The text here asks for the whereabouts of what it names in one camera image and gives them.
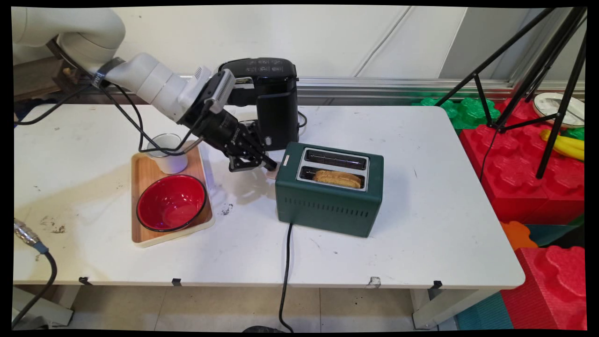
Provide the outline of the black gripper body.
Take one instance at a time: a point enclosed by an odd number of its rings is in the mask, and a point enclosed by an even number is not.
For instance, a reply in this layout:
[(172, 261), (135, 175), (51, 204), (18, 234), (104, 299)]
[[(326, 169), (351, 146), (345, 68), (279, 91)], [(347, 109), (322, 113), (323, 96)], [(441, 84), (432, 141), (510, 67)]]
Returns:
[(212, 101), (200, 102), (192, 105), (180, 119), (180, 124), (191, 130), (196, 137), (202, 137), (203, 141), (225, 156), (249, 156), (252, 142), (248, 126), (233, 117), (225, 109), (218, 113), (211, 111), (214, 106)]

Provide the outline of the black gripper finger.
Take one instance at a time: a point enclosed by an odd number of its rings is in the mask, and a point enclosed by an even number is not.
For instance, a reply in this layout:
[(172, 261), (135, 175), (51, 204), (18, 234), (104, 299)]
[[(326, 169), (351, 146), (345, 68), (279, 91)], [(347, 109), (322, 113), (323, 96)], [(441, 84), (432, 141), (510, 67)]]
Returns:
[(263, 168), (267, 170), (276, 170), (278, 163), (268, 156), (267, 146), (259, 128), (257, 121), (241, 121), (240, 122), (240, 148), (243, 156), (248, 159), (250, 155), (263, 155)]
[(238, 171), (254, 170), (256, 168), (263, 166), (264, 156), (263, 155), (260, 155), (260, 156), (250, 155), (247, 159), (244, 156), (229, 155), (228, 158), (229, 158), (229, 171), (232, 173), (235, 173)]

